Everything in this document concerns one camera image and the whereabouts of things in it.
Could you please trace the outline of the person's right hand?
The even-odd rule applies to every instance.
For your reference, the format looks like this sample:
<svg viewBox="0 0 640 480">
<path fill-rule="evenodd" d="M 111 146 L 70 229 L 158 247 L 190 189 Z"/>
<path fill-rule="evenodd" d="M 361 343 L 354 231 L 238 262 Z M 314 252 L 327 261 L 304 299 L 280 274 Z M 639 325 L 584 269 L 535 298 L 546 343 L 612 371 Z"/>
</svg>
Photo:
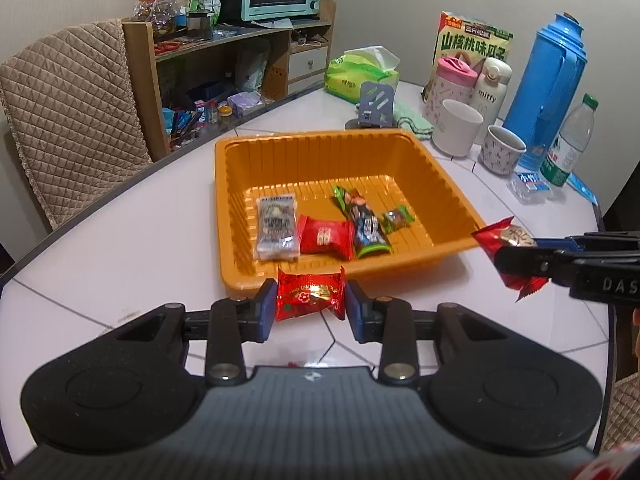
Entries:
<svg viewBox="0 0 640 480">
<path fill-rule="evenodd" d="M 631 326 L 629 329 L 630 337 L 630 352 L 636 361 L 639 361 L 640 349 L 639 349 L 639 332 L 640 332 L 640 309 L 635 308 L 632 312 Z"/>
</svg>

